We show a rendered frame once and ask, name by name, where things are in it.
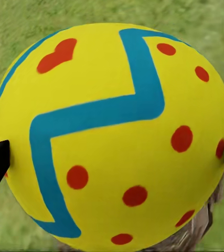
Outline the easter egg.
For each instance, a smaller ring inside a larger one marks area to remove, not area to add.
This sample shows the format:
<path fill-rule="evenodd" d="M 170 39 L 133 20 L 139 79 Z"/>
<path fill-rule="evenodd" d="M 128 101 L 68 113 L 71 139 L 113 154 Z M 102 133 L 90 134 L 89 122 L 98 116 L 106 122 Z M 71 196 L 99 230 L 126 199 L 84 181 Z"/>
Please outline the easter egg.
<path fill-rule="evenodd" d="M 140 252 L 188 224 L 224 173 L 224 83 L 163 31 L 72 26 L 7 69 L 5 140 L 5 178 L 39 227 L 82 252 Z"/>

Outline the wicker basket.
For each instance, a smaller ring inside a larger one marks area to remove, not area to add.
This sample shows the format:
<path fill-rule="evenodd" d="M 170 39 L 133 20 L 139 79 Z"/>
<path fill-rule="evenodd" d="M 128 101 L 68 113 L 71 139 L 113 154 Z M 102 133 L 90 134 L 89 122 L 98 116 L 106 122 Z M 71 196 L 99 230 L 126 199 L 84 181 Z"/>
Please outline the wicker basket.
<path fill-rule="evenodd" d="M 195 252 L 200 240 L 212 226 L 214 203 L 224 200 L 223 180 L 224 173 L 210 199 L 188 224 L 165 240 L 140 252 Z M 76 252 L 74 247 L 61 242 L 56 237 L 54 239 L 59 252 Z"/>

